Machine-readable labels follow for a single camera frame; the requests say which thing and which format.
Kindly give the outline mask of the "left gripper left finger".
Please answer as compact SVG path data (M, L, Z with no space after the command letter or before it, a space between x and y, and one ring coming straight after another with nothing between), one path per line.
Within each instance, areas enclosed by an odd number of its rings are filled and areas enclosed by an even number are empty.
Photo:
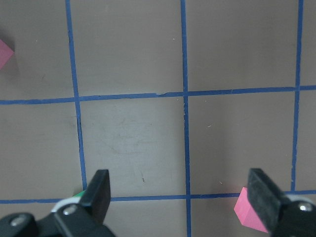
M97 170L87 189L77 197L57 202L50 213L36 220L33 214L19 212L0 220L2 237L113 237L104 225L111 202L108 170Z

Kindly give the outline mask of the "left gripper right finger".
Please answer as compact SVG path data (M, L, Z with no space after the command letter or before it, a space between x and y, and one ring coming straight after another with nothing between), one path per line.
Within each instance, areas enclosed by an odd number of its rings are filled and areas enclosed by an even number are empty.
M248 201L271 237L314 237L316 205L302 196L287 195L261 169L248 173Z

